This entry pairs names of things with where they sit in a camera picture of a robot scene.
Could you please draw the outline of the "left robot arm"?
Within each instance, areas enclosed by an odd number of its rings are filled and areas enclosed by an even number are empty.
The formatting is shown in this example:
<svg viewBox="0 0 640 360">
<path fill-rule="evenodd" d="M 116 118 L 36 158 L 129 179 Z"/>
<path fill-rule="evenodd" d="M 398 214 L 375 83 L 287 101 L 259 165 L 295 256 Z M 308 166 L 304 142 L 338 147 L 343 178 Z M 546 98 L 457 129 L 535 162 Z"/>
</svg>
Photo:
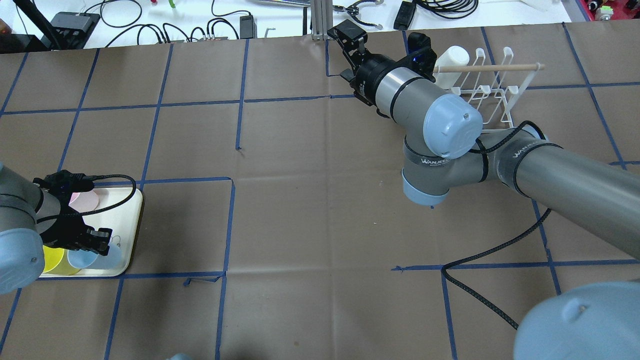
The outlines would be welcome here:
<svg viewBox="0 0 640 360">
<path fill-rule="evenodd" d="M 45 269 L 44 247 L 107 255 L 111 228 L 87 225 L 70 206 L 74 193 L 94 189 L 95 176 L 61 170 L 27 180 L 8 166 L 0 171 L 0 291 L 32 284 Z"/>
</svg>

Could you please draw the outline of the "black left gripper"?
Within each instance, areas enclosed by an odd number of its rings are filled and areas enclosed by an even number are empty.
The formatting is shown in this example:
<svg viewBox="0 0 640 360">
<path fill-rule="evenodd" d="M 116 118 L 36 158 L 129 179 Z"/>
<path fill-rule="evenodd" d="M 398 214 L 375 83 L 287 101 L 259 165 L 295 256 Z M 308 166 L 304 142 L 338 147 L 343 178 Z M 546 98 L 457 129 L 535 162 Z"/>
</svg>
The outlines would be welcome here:
<svg viewBox="0 0 640 360">
<path fill-rule="evenodd" d="M 69 205 L 72 194 L 93 191 L 95 182 L 106 178 L 107 175 L 87 175 L 61 170 L 32 180 L 42 191 L 53 196 L 59 205 L 59 209 L 51 215 L 39 217 L 38 224 L 52 221 L 51 226 L 41 233 L 44 246 L 70 251 L 88 251 L 99 256 L 109 254 L 113 230 L 96 229 L 87 225 L 83 215 Z"/>
</svg>

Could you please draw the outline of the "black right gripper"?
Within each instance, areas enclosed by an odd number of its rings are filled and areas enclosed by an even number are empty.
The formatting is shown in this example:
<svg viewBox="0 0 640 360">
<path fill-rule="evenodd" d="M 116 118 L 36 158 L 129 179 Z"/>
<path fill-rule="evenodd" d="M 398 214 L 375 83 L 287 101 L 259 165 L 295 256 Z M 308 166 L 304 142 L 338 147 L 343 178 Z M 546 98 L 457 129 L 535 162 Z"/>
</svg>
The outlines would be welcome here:
<svg viewBox="0 0 640 360">
<path fill-rule="evenodd" d="M 376 105 L 377 89 L 382 79 L 397 67 L 397 61 L 372 52 L 355 52 L 350 56 L 350 61 L 350 87 L 355 98 L 368 106 Z"/>
</svg>

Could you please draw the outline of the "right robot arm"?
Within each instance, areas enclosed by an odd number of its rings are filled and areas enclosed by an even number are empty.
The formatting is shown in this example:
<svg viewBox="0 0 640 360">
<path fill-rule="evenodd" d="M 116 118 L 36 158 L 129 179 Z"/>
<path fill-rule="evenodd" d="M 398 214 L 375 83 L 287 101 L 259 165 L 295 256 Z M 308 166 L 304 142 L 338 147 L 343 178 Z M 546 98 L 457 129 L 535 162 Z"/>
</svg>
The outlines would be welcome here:
<svg viewBox="0 0 640 360">
<path fill-rule="evenodd" d="M 409 200 L 429 207 L 453 187 L 498 180 L 546 207 L 513 239 L 441 268 L 447 281 L 514 328 L 514 359 L 637 360 L 638 280 L 583 285 L 542 301 L 517 321 L 450 269 L 528 237 L 553 212 L 638 258 L 639 176 L 562 148 L 532 121 L 484 132 L 477 109 L 435 84 L 429 48 L 398 61 L 366 49 L 343 54 L 349 68 L 341 77 L 354 95 L 406 131 L 401 175 Z"/>
</svg>

